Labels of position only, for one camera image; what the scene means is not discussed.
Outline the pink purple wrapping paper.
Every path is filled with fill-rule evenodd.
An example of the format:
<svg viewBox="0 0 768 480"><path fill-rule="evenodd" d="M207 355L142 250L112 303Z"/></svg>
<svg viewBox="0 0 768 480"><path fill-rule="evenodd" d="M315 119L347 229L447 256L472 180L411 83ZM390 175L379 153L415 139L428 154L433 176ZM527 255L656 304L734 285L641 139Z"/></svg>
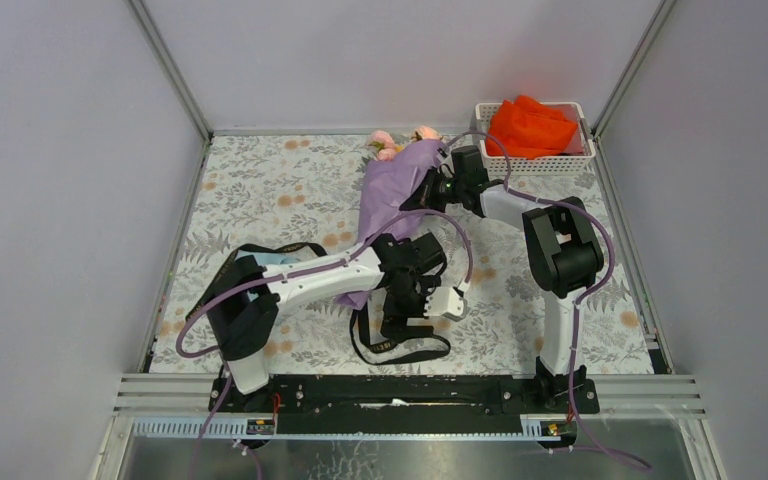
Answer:
<svg viewBox="0 0 768 480"><path fill-rule="evenodd" d="M367 164L361 187L359 243L401 213L399 206L417 188L426 172L440 166L439 150L443 147L442 140L412 142L400 148L390 162L374 158Z"/></svg>

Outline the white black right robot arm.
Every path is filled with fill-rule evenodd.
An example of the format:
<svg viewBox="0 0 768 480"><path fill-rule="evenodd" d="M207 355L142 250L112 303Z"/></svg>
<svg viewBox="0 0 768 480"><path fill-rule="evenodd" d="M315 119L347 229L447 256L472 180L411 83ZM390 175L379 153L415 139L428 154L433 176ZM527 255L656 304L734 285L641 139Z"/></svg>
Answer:
<svg viewBox="0 0 768 480"><path fill-rule="evenodd" d="M533 396L543 410L557 412L574 393L563 375L584 373L583 356L577 352L580 296L594 286L605 263L593 216L578 197L540 199L490 179L476 146L452 150L451 160L451 173L443 167L430 169L400 209L443 212L459 204L479 217L523 231L531 275L545 302L537 372L547 376L535 382Z"/></svg>

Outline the pink fake flower stem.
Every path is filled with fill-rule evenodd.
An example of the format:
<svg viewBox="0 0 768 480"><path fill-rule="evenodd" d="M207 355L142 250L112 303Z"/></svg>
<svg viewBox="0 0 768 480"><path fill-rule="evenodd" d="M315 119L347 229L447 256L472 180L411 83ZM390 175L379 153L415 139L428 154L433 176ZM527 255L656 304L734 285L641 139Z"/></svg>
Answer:
<svg viewBox="0 0 768 480"><path fill-rule="evenodd" d="M410 138L412 142L419 142L424 140L441 141L443 139L442 135L438 131L425 125L417 127L410 135Z"/></svg>
<svg viewBox="0 0 768 480"><path fill-rule="evenodd" d="M383 130L376 130L370 134L366 142L366 148L380 162L392 161L400 151L400 147L396 144L393 137Z"/></svg>

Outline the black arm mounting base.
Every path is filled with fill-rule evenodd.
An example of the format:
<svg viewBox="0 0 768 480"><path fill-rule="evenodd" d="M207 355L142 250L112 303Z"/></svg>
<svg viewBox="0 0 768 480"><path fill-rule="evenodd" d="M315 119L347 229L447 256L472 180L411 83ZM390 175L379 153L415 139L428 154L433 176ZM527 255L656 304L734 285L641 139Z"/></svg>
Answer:
<svg viewBox="0 0 768 480"><path fill-rule="evenodd" d="M523 415L600 411L592 380L512 375L274 375L243 394L226 379L212 384L209 408L259 414L262 433L280 435L521 434Z"/></svg>

